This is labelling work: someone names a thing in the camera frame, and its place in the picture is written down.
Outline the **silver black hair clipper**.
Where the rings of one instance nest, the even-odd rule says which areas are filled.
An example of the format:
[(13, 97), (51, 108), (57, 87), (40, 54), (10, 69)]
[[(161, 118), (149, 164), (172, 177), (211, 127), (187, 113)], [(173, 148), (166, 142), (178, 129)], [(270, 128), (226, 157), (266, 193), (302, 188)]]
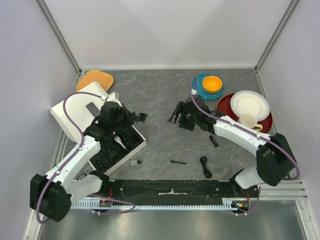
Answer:
[(121, 138), (119, 136), (115, 136), (114, 137), (114, 141), (119, 144), (123, 149), (126, 149), (127, 147), (125, 146), (125, 144), (122, 142)]

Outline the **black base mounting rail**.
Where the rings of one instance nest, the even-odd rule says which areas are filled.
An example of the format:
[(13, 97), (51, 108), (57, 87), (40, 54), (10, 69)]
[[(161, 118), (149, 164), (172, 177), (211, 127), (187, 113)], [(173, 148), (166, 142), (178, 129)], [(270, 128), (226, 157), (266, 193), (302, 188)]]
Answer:
[(230, 181), (205, 180), (110, 180), (99, 196), (136, 206), (221, 205), (222, 199), (256, 198), (258, 187), (242, 189)]

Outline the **black clipper guard comb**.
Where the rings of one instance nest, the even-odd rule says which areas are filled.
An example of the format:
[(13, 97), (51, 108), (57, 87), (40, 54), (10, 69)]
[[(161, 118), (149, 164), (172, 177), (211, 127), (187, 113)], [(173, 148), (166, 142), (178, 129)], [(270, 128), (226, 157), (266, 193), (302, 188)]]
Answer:
[(138, 122), (145, 122), (147, 116), (148, 116), (147, 114), (141, 112), (141, 113), (139, 113), (139, 115), (137, 117), (137, 121)]

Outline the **orange bowl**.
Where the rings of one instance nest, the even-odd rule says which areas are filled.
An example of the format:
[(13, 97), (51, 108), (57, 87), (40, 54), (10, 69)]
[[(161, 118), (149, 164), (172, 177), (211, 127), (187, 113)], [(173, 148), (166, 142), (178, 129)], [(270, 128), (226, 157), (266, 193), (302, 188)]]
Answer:
[(222, 80), (213, 75), (208, 75), (202, 80), (203, 89), (210, 94), (217, 93), (223, 87)]

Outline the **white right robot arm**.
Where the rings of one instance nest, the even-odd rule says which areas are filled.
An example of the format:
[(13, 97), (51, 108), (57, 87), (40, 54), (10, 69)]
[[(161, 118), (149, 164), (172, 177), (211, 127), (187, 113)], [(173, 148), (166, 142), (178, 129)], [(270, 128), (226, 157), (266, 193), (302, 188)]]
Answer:
[(211, 111), (199, 95), (180, 101), (168, 119), (180, 128), (192, 131), (199, 126), (203, 131), (226, 138), (249, 151), (256, 165), (237, 172), (229, 184), (235, 197), (242, 196), (248, 188), (267, 184), (277, 186), (297, 167), (297, 162), (287, 139), (280, 133), (259, 133), (236, 122), (221, 111)]

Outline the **dark red plate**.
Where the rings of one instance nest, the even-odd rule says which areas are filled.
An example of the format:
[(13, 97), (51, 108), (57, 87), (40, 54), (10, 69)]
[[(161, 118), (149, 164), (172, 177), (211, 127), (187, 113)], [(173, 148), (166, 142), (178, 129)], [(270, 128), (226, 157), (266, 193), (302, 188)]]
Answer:
[[(226, 96), (224, 96), (219, 102), (217, 103), (216, 110), (225, 113), (228, 115), (230, 118), (233, 120), (237, 121), (239, 117), (233, 112), (231, 108), (231, 98), (233, 97), (234, 93), (230, 93)], [(258, 121), (258, 124), (262, 125), (262, 130), (260, 131), (261, 133), (269, 133), (270, 130), (273, 127), (273, 116), (272, 113), (270, 112), (268, 117), (262, 121)]]

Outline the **white paper bowl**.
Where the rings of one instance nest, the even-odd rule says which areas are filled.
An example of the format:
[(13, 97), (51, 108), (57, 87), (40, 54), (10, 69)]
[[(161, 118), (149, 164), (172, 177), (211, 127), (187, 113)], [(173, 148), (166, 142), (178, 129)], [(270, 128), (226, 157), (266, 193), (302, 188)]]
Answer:
[(231, 97), (230, 107), (237, 117), (242, 114), (251, 114), (258, 122), (265, 120), (270, 114), (268, 101), (261, 94), (252, 90), (236, 92)]

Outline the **black cleaning brush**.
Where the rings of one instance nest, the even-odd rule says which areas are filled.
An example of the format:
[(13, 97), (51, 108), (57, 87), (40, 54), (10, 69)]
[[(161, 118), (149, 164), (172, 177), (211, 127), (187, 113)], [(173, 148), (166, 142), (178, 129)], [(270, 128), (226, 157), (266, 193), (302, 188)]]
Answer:
[(170, 160), (170, 163), (173, 163), (173, 164), (181, 164), (181, 165), (187, 165), (186, 162), (181, 162), (181, 161), (176, 161), (176, 160)]

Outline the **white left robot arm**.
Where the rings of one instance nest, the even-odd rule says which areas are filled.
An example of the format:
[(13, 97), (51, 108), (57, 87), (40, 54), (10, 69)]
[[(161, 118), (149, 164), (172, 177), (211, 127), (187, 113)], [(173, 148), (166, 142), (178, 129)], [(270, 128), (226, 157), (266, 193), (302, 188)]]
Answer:
[[(102, 104), (100, 113), (82, 130), (69, 114), (68, 104), (78, 96), (92, 96)], [(72, 204), (90, 195), (106, 196), (110, 191), (109, 174), (146, 146), (146, 139), (135, 128), (144, 122), (145, 113), (130, 112), (116, 98), (91, 92), (74, 92), (62, 102), (67, 120), (79, 132), (76, 146), (55, 167), (30, 181), (29, 205), (40, 224), (61, 221)]]

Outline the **teal dotted plate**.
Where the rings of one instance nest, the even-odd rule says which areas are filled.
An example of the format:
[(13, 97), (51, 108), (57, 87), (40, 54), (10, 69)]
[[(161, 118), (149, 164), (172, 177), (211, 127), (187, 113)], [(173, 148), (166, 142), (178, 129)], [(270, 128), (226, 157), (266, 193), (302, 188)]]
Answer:
[(208, 93), (203, 89), (203, 86), (202, 86), (202, 81), (206, 76), (215, 76), (215, 75), (213, 75), (211, 73), (202, 73), (202, 74), (197, 75), (192, 81), (192, 84), (191, 84), (192, 89), (195, 89), (196, 93), (200, 97), (202, 97), (204, 100), (215, 100), (223, 94), (223, 92), (225, 90), (224, 84), (223, 84), (222, 89), (220, 89), (218, 92)]

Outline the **pale yellow mug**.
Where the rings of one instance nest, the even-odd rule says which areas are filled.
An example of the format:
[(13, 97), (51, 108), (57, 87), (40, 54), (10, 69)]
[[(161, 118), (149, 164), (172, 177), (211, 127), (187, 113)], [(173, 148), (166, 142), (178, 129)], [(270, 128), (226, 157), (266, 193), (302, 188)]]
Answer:
[(250, 113), (243, 113), (237, 120), (243, 126), (260, 132), (263, 129), (261, 124), (258, 124), (256, 117)]

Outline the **black comb attachment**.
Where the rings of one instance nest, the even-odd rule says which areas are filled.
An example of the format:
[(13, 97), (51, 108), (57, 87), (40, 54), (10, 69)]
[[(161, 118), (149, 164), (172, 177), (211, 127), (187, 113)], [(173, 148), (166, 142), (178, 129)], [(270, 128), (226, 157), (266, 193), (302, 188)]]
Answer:
[(210, 135), (209, 139), (211, 140), (211, 142), (212, 142), (212, 144), (214, 145), (215, 148), (217, 148), (219, 146), (218, 142), (216, 141), (216, 139), (214, 138), (213, 135)]

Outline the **woven orange tray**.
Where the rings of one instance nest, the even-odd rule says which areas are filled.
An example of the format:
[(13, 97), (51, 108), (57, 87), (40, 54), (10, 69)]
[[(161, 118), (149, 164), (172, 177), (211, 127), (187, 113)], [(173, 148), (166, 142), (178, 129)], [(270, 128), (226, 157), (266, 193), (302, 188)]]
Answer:
[(101, 70), (90, 70), (77, 83), (75, 90), (80, 91), (93, 82), (97, 82), (103, 90), (107, 91), (113, 85), (114, 78)]

